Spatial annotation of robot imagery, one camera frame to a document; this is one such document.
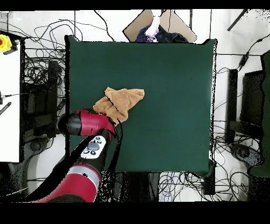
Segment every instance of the cloth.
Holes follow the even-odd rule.
[[[153,19],[153,22],[151,24],[151,26],[146,30],[145,35],[152,40],[153,42],[157,42],[157,39],[155,38],[155,36],[158,34],[159,32],[159,24],[160,24],[160,17],[159,16],[155,16]]]
[[[107,87],[105,96],[95,103],[93,109],[100,114],[104,114],[115,122],[115,126],[128,119],[128,110],[143,99],[143,89],[120,89],[114,90]]]
[[[149,37],[146,36],[145,32],[150,27],[150,25],[142,28],[139,32],[139,35],[137,36],[136,42],[137,43],[152,43],[153,41],[149,39]]]
[[[159,43],[188,43],[180,33],[167,33],[162,29],[159,29],[156,39]]]

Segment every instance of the control buttons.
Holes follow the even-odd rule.
[[[91,150],[91,151],[99,150],[99,144],[96,142],[89,142],[88,150]]]

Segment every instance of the yellow device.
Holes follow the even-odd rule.
[[[8,36],[0,34],[0,52],[11,50],[12,44]]]

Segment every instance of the dark clothing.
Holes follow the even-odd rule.
[[[136,39],[137,43],[149,42],[152,41],[145,35],[146,30],[150,25],[142,28],[139,32],[139,35]],[[159,32],[155,36],[159,43],[188,43],[187,39],[183,37],[180,33],[167,33],[164,29],[159,26]]]
[[[188,43],[187,39],[180,33],[167,33],[159,30],[155,37],[159,43]]]

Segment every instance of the green table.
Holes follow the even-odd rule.
[[[145,90],[123,123],[117,171],[209,171],[215,40],[205,44],[77,42],[69,36],[68,42],[70,112],[92,108],[107,87]],[[70,136],[70,151],[82,139]],[[107,165],[115,146],[113,141]]]

